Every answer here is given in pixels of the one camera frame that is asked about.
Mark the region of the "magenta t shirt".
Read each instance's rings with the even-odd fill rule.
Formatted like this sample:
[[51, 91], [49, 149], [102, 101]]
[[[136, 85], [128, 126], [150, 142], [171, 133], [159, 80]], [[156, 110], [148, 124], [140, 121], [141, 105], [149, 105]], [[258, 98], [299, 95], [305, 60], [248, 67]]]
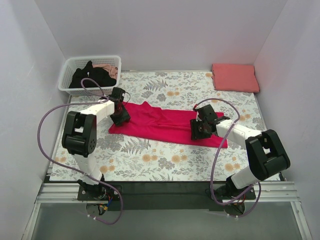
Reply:
[[222, 138], [215, 135], [205, 139], [191, 139], [190, 120], [196, 118], [195, 111], [162, 109], [146, 101], [142, 104], [128, 103], [125, 108], [130, 115], [129, 122], [121, 126], [113, 124], [108, 130], [109, 134], [211, 148], [219, 147], [222, 142]]

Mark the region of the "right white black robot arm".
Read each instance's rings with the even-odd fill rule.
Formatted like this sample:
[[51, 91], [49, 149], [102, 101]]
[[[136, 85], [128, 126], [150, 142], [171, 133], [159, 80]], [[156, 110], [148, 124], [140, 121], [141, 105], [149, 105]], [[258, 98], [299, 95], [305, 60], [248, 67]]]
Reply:
[[214, 189], [216, 196], [237, 199], [249, 186], [264, 181], [291, 166], [290, 159], [278, 134], [268, 129], [255, 130], [236, 124], [229, 117], [221, 116], [211, 105], [194, 107], [196, 118], [190, 120], [191, 139], [204, 140], [212, 136], [238, 144], [246, 150], [248, 166], [229, 176], [225, 184]]

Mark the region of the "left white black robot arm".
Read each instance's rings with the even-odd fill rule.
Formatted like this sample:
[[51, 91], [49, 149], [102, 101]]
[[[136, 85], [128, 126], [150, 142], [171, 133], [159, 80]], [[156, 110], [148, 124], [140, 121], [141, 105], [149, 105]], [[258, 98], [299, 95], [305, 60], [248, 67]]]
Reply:
[[128, 123], [131, 119], [124, 106], [126, 91], [115, 87], [108, 98], [103, 98], [80, 112], [70, 111], [67, 114], [62, 147], [75, 159], [79, 170], [84, 174], [82, 182], [89, 185], [89, 194], [95, 200], [106, 196], [106, 187], [99, 183], [102, 173], [97, 167], [93, 152], [97, 146], [97, 126], [106, 118], [111, 118], [117, 127]]

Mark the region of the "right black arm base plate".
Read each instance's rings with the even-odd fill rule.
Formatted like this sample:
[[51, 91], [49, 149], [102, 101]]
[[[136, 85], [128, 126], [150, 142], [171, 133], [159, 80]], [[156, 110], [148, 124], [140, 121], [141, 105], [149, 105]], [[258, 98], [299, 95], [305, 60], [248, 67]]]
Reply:
[[[214, 195], [217, 200], [231, 200], [236, 198], [238, 195], [240, 195], [246, 188], [241, 189], [229, 189], [225, 184], [214, 184], [215, 187]], [[255, 200], [256, 199], [256, 193], [254, 189], [251, 187], [250, 190], [248, 190], [243, 196], [239, 198], [240, 200]]]

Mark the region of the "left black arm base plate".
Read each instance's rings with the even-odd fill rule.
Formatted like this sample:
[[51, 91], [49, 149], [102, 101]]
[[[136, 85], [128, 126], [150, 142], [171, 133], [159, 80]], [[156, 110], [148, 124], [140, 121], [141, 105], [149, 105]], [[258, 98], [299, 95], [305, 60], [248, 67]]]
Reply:
[[110, 187], [104, 185], [80, 186], [78, 190], [78, 201], [119, 201], [118, 193]]

